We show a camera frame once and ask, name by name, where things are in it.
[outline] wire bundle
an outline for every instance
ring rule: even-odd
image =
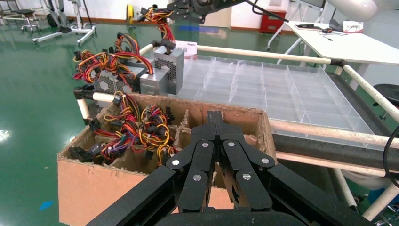
[[[115,137],[108,144],[101,143],[100,155],[104,159],[112,162],[130,147],[134,152],[156,152],[161,165],[162,159],[177,153],[177,149],[172,146],[174,140],[167,126],[168,116],[159,107],[148,106],[140,114],[138,104],[132,97],[120,91],[115,94],[122,96],[121,113],[116,116],[105,115],[104,119],[123,121],[120,131],[111,133],[102,129],[95,130],[98,135]]]
[[[105,68],[107,62],[107,53],[93,54],[89,50],[84,50],[81,53],[81,62],[76,67],[77,72],[73,75],[73,79],[84,80],[86,83],[93,83],[98,79],[101,70]]]
[[[130,48],[126,47],[122,50],[122,43],[126,43]],[[120,77],[125,84],[131,87],[131,79],[134,81],[136,75],[129,70],[129,68],[122,63],[125,60],[135,60],[145,65],[149,74],[153,74],[153,67],[151,63],[140,55],[140,46],[138,42],[128,34],[118,33],[115,41],[116,53],[102,52],[93,54],[89,50],[84,50],[80,55],[80,62],[75,56],[75,62],[79,62],[76,67],[76,73],[73,75],[75,80],[84,80],[86,83],[95,82],[100,76],[101,71],[105,70],[111,72],[113,75]]]
[[[138,42],[128,34],[118,32],[118,36],[115,41],[115,48],[118,52],[123,51],[122,43],[126,43],[127,45],[129,45],[133,53],[140,54],[140,46]]]
[[[161,31],[163,39],[175,42],[175,36],[173,35],[167,21],[167,18],[171,16],[172,13],[172,11],[169,11],[165,8],[150,7],[145,14],[145,18],[148,21],[154,22],[158,25],[158,30]]]

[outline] chair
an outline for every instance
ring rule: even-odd
[[[19,10],[15,10],[14,12],[22,15],[24,20],[26,21],[26,24],[21,27],[22,31],[25,31],[25,30],[28,31],[28,29],[30,29],[31,32],[33,32],[33,28],[36,28],[36,30],[41,30],[37,20],[34,20],[35,24],[32,24],[31,20],[28,17],[28,16],[32,16],[35,13],[35,11],[33,11],[31,9],[19,9]]]

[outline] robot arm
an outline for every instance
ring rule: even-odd
[[[262,11],[261,15],[270,15],[288,22],[288,20],[271,13],[250,0],[175,0],[168,4],[168,10],[173,12],[170,16],[173,20],[186,19],[199,24],[205,23],[205,17],[210,14],[246,2],[253,8]]]

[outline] black stool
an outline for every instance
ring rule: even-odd
[[[37,20],[35,20],[36,24],[31,24],[31,21],[28,18],[28,16],[33,15],[35,11],[33,11],[31,9],[19,9],[19,10],[15,10],[14,12],[18,13],[20,15],[23,15],[24,20],[26,21],[26,24],[21,27],[21,31],[25,31],[25,30],[28,31],[28,29],[30,29],[31,32],[33,32],[34,27],[36,28],[36,30],[41,30]]]
[[[374,88],[381,93],[389,102],[391,102],[395,107],[399,108],[399,86],[392,84],[378,84]],[[382,121],[386,119],[387,113],[384,116],[379,116]]]

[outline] white table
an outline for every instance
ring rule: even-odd
[[[299,36],[297,42],[295,42],[285,54],[291,52],[300,41],[304,41],[306,45],[311,47],[320,57],[361,63],[358,69],[360,75],[364,75],[369,64],[399,65],[399,49],[370,38],[362,33],[343,35],[344,33],[341,32],[333,32],[324,37],[324,33],[322,32],[298,29],[295,27],[297,24],[308,23],[290,21],[285,24]],[[314,25],[320,28],[329,27],[328,24]],[[308,56],[309,52],[310,49],[305,48],[304,55]],[[358,84],[355,81],[351,82],[351,87],[353,89],[356,90],[357,86]]]

